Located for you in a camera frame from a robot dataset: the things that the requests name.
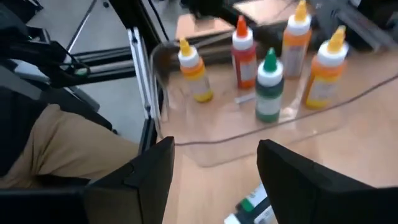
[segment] red paint bottle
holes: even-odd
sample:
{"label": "red paint bottle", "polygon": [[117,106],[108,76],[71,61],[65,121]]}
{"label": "red paint bottle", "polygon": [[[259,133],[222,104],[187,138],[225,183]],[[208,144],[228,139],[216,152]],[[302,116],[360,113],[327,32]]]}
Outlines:
{"label": "red paint bottle", "polygon": [[232,35],[232,63],[238,88],[254,87],[257,75],[256,43],[253,31],[247,27],[243,16],[239,16],[236,31]]}

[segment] orange paint bottle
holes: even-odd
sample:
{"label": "orange paint bottle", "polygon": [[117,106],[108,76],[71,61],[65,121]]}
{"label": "orange paint bottle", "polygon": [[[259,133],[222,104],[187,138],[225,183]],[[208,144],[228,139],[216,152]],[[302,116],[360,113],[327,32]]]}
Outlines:
{"label": "orange paint bottle", "polygon": [[307,13],[305,0],[301,0],[295,14],[289,17],[284,31],[282,64],[285,78],[301,76],[311,33],[311,16]]}
{"label": "orange paint bottle", "polygon": [[330,103],[346,64],[348,45],[344,39],[345,26],[340,26],[314,56],[311,75],[303,94],[303,103],[307,108],[321,109]]}
{"label": "orange paint bottle", "polygon": [[210,89],[203,59],[199,56],[197,49],[190,46],[185,39],[180,39],[178,60],[182,75],[187,80],[194,99],[199,103],[210,101],[213,91]]}
{"label": "orange paint bottle", "polygon": [[257,76],[256,43],[253,31],[239,16],[236,31],[232,34],[232,64],[238,81],[238,88],[254,87]]}

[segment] khaki pants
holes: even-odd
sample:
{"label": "khaki pants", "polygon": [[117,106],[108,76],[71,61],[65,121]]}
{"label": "khaki pants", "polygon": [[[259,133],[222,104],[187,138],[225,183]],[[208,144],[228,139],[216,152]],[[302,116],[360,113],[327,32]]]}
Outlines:
{"label": "khaki pants", "polygon": [[139,146],[80,115],[49,105],[0,188],[40,187],[36,175],[100,179],[137,156]]}

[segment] cable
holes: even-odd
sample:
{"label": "cable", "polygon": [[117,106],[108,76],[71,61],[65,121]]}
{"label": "cable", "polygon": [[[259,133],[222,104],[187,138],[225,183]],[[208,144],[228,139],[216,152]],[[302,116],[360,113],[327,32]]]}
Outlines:
{"label": "cable", "polygon": [[162,32],[163,32],[164,37],[166,38],[167,41],[169,41],[169,37],[168,37],[168,35],[167,35],[167,33],[166,33],[166,30],[164,29],[163,22],[162,22],[162,20],[160,19],[159,13],[157,12],[157,10],[156,10],[156,8],[155,8],[154,3],[152,2],[152,0],[148,0],[148,1],[149,1],[150,7],[152,8],[152,10],[153,10],[154,13],[155,13],[157,22],[159,23],[160,28],[162,29]]}

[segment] paint bottle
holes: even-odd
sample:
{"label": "paint bottle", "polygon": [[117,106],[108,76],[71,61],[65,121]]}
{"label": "paint bottle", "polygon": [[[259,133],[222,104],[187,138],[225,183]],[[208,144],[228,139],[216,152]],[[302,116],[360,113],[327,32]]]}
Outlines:
{"label": "paint bottle", "polygon": [[345,26],[339,26],[312,60],[311,75],[303,94],[304,105],[310,109],[327,106],[335,93],[348,53],[348,44],[344,42],[345,30]]}
{"label": "paint bottle", "polygon": [[256,78],[256,116],[263,122],[271,123],[279,119],[284,89],[283,71],[275,50],[270,48],[265,61],[257,69]]}
{"label": "paint bottle", "polygon": [[206,76],[203,59],[199,56],[197,49],[190,46],[185,39],[180,39],[178,60],[180,61],[181,72],[188,81],[194,99],[199,103],[210,101],[213,92]]}
{"label": "paint bottle", "polygon": [[257,73],[256,43],[253,31],[247,27],[243,16],[239,16],[236,31],[232,34],[232,63],[238,88],[252,88]]}
{"label": "paint bottle", "polygon": [[224,224],[263,224],[271,223],[275,218],[262,184],[236,206],[236,211],[224,219]]}
{"label": "paint bottle", "polygon": [[294,15],[289,17],[282,44],[282,63],[285,78],[298,78],[311,39],[311,16],[305,0],[301,0]]}

